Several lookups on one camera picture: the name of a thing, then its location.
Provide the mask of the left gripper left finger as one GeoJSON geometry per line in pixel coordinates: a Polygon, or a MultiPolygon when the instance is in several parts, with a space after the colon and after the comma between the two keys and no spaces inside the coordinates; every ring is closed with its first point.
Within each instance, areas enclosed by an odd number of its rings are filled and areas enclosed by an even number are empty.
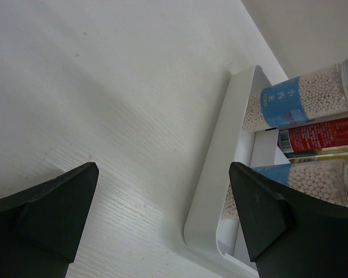
{"type": "Polygon", "coordinates": [[[94,162],[0,199],[0,277],[65,277],[98,181],[94,162]]]}

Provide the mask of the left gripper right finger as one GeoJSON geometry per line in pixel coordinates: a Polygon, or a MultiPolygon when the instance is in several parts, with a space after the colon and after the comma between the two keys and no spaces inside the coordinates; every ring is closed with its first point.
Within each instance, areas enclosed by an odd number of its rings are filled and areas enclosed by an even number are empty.
{"type": "Polygon", "coordinates": [[[348,207],[310,197],[233,162],[230,183],[260,277],[348,277],[348,207]]]}

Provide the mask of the dark soy sauce bottle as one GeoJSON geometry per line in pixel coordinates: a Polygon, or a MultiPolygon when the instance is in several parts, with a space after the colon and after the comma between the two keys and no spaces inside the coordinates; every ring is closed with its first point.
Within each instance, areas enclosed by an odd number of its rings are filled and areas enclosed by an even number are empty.
{"type": "Polygon", "coordinates": [[[290,156],[347,147],[348,117],[280,130],[278,146],[290,156]]]}

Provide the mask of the blue-label jar of white pearls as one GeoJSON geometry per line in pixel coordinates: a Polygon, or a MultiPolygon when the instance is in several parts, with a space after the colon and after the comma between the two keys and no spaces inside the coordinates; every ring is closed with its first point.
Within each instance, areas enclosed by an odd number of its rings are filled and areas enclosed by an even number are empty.
{"type": "Polygon", "coordinates": [[[303,123],[348,112],[348,60],[251,93],[245,131],[303,123]]]}

